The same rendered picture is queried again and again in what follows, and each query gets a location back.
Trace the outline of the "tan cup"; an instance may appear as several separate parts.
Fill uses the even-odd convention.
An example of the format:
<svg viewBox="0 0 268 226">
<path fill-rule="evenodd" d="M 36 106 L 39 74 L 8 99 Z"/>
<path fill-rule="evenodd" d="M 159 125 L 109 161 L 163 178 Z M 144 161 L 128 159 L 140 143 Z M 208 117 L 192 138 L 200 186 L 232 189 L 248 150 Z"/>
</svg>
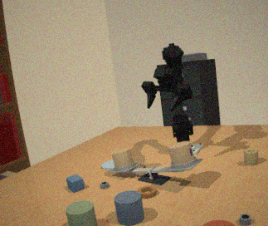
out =
<svg viewBox="0 0 268 226">
<path fill-rule="evenodd" d="M 133 163 L 133 159 L 130 153 L 130 149 L 116 150 L 111 153 L 115 167 L 122 167 Z"/>
<path fill-rule="evenodd" d="M 168 147 L 172 165 L 182 165 L 195 160 L 189 141 L 179 142 Z"/>
</svg>

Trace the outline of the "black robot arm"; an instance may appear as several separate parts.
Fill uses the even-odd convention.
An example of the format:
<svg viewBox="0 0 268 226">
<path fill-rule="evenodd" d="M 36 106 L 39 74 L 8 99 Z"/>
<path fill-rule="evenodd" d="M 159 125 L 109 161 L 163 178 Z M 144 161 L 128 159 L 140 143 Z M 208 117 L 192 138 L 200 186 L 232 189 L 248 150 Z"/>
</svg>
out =
<svg viewBox="0 0 268 226">
<path fill-rule="evenodd" d="M 171 85 L 174 82 L 175 72 L 179 74 L 179 82 L 182 83 L 182 56 L 184 51 L 179 46 L 174 46 L 174 43 L 168 44 L 168 47 L 164 47 L 162 51 L 163 59 L 167 62 L 166 70 L 156 68 L 153 77 L 160 81 L 169 81 Z M 160 84 L 160 83 L 159 83 Z M 189 136 L 193 135 L 193 127 L 191 121 L 188 119 L 188 115 L 183 113 L 183 103 L 181 103 L 175 109 L 175 115 L 173 116 L 173 138 L 177 137 L 179 142 L 189 141 Z M 189 132 L 190 131 L 190 132 Z M 174 134 L 175 133 L 175 134 Z"/>
</svg>

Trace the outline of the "red round dish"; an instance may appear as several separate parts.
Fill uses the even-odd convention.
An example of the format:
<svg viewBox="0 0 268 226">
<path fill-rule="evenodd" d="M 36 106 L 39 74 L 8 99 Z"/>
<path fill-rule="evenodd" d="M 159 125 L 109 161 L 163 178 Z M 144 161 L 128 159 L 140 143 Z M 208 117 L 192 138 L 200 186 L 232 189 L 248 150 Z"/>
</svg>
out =
<svg viewBox="0 0 268 226">
<path fill-rule="evenodd" d="M 213 220 L 205 223 L 203 226 L 236 226 L 236 225 L 225 220 Z"/>
</svg>

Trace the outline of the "small blue block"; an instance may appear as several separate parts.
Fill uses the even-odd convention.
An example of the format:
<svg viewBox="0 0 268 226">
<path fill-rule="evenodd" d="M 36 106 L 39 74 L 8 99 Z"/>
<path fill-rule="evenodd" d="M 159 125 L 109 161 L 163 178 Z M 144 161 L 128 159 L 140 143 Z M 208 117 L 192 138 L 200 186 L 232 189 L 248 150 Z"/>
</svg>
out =
<svg viewBox="0 0 268 226">
<path fill-rule="evenodd" d="M 74 174 L 70 177 L 67 177 L 66 180 L 67 180 L 68 188 L 73 193 L 85 189 L 85 183 L 84 183 L 83 179 L 78 174 Z"/>
</svg>

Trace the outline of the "brown ring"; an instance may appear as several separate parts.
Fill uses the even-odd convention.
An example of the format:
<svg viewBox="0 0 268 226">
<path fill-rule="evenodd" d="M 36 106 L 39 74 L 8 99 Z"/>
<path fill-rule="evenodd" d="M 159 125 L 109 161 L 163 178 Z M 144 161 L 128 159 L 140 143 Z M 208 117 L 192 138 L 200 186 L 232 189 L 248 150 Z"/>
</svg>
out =
<svg viewBox="0 0 268 226">
<path fill-rule="evenodd" d="M 140 187 L 137 191 L 141 193 L 143 199 L 149 199 L 151 197 L 154 197 L 157 193 L 156 188 L 152 185 L 145 185 L 143 187 Z M 148 191 L 150 192 L 145 193 Z"/>
</svg>

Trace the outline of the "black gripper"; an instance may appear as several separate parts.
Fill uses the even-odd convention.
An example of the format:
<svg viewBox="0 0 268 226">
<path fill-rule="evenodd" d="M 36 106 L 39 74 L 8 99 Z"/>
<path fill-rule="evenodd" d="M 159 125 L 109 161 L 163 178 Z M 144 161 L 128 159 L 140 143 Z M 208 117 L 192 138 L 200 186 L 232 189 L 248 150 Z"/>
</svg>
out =
<svg viewBox="0 0 268 226">
<path fill-rule="evenodd" d="M 192 98 L 192 89 L 189 84 L 178 83 L 178 87 L 176 87 L 177 82 L 179 82 L 179 74 L 175 72 L 174 82 L 171 85 L 169 81 L 160 81 L 160 86 L 154 85 L 152 81 L 144 81 L 142 84 L 142 88 L 147 94 L 147 107 L 148 109 L 153 104 L 153 101 L 156 97 L 157 91 L 166 91 L 166 92 L 176 92 L 173 104 L 171 105 L 171 111 L 174 111 L 183 101 L 187 98 Z"/>
</svg>

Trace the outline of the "pale grey round disc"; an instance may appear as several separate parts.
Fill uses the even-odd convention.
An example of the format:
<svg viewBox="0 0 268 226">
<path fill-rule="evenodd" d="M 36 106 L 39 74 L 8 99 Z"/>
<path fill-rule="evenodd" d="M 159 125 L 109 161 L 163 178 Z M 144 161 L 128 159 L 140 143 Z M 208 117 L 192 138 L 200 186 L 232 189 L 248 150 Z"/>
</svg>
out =
<svg viewBox="0 0 268 226">
<path fill-rule="evenodd" d="M 114 169 L 114 161 L 113 160 L 107 160 L 104 163 L 101 164 L 102 169 L 104 170 L 113 170 Z"/>
</svg>

